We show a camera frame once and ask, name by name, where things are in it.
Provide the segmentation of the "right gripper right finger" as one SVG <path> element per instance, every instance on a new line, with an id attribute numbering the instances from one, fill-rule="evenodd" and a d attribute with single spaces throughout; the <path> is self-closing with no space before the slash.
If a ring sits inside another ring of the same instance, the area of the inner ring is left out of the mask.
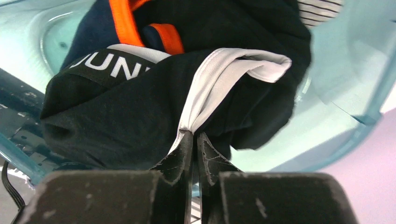
<path id="1" fill-rule="evenodd" d="M 197 163 L 201 199 L 201 223 L 224 224 L 224 210 L 219 174 L 240 171 L 210 142 L 205 133 L 197 138 Z"/>

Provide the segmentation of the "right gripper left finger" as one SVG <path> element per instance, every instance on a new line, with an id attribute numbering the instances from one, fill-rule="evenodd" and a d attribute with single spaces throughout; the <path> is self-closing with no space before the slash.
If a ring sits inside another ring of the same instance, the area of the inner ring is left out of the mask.
<path id="1" fill-rule="evenodd" d="M 176 149 L 151 169 L 161 173 L 153 202 L 153 224 L 191 222 L 194 138 L 190 131 L 182 134 Z"/>

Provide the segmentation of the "black white-band underwear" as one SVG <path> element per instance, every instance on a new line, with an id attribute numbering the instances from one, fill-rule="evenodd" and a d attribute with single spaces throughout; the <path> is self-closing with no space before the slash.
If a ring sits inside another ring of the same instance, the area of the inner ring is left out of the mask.
<path id="1" fill-rule="evenodd" d="M 205 132 L 231 157 L 234 131 L 291 66 L 257 49 L 169 55 L 126 44 L 88 54 L 47 85 L 41 123 L 48 147 L 103 169 L 148 169 L 181 141 Z"/>

